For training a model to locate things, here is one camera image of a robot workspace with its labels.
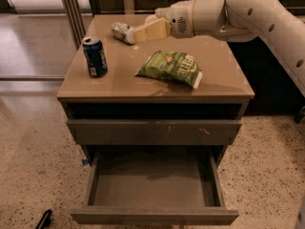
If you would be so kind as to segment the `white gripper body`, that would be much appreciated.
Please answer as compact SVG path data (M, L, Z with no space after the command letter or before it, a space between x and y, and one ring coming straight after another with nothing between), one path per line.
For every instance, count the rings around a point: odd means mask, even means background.
M156 9L155 15L170 22L172 37L190 38L194 36L193 5L194 0L180 1L170 7Z

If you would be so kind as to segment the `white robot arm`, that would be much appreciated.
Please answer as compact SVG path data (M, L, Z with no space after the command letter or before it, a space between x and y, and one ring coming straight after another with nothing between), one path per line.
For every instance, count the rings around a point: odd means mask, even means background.
M305 94L305 24L278 0L189 0L157 9L130 35L133 43L209 35L227 42L260 38Z

